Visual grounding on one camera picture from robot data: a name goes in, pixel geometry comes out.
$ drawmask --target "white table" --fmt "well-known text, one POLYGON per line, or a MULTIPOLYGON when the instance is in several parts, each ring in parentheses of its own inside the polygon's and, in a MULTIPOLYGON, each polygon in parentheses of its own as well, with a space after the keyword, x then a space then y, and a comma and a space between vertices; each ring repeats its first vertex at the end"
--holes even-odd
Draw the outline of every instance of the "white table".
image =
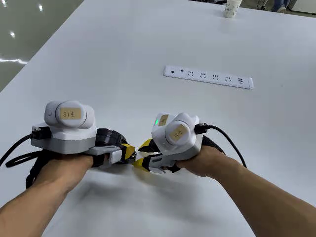
MULTIPOLYGON (((51 100, 91 105, 99 127, 136 146, 158 112, 187 112, 228 132, 249 169, 316 205, 316 20, 250 9, 226 19, 223 10, 185 0, 86 0, 0 93, 0 153, 43 120, 51 100), (166 78, 166 64, 250 76, 255 89, 166 78)), ((237 158, 220 134, 208 136, 237 158)), ((1 167, 1 205, 24 190, 31 166, 1 167)), ((253 233, 217 182, 120 166, 89 171, 45 236, 253 233)))

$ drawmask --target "gray floor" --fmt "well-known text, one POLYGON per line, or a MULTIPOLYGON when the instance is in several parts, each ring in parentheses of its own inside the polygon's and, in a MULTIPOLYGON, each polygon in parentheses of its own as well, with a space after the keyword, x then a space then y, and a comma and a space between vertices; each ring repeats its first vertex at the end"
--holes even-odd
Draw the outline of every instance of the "gray floor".
MULTIPOLYGON (((82 2, 0 0, 0 91, 82 2)), ((241 7, 256 9, 257 3, 256 0, 243 0, 241 7)), ((273 0, 269 0, 267 10, 272 5, 273 0)), ((311 14, 288 13, 315 17, 311 14)))

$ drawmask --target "white power strip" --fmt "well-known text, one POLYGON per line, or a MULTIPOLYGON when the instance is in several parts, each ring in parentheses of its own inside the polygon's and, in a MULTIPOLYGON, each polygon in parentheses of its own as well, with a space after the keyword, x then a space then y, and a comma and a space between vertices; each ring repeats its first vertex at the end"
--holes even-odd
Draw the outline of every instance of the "white power strip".
POLYGON ((252 78, 238 77, 226 73, 206 72, 178 66, 166 66, 163 75, 166 77, 196 80, 245 89, 254 88, 252 78))

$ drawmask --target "person's leg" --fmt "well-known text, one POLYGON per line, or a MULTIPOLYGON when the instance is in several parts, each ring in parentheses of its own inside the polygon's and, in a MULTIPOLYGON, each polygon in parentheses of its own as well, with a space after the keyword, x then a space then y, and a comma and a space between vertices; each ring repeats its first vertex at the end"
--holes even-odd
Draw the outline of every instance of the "person's leg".
POLYGON ((290 4, 291 0, 284 0, 284 7, 287 8, 287 6, 290 4))
POLYGON ((284 0, 275 0, 275 4, 273 5, 271 11, 277 12, 281 7, 285 7, 284 0))

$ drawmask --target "paper cup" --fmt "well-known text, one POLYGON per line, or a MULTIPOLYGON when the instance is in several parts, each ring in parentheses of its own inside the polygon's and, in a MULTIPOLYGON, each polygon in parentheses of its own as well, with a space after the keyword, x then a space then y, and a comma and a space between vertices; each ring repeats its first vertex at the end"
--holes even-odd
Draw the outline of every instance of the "paper cup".
POLYGON ((228 0, 226 3, 224 16, 227 18, 235 17, 242 0, 228 0))

